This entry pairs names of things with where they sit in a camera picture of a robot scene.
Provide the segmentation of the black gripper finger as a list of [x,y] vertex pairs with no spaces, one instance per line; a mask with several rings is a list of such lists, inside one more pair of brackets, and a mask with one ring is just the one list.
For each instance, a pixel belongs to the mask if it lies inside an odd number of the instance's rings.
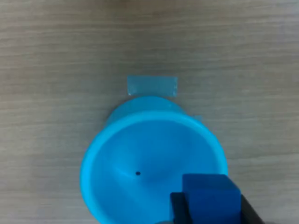
[[189,214],[188,205],[185,195],[182,192],[174,192],[170,194],[171,210],[173,214],[174,224],[192,224],[192,219]]
[[244,195],[241,196],[241,223],[265,224]]

